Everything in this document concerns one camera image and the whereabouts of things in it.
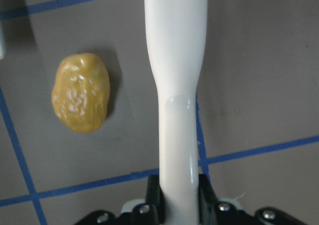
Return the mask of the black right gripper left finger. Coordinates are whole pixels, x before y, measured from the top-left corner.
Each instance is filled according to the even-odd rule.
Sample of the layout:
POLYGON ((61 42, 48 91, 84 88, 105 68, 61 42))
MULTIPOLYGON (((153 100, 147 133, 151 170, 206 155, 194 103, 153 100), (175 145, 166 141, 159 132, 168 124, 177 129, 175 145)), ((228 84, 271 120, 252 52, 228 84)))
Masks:
POLYGON ((96 210, 79 220, 77 225, 162 225, 165 222, 164 197, 158 175, 148 177, 144 199, 130 200, 122 206, 121 214, 96 210))

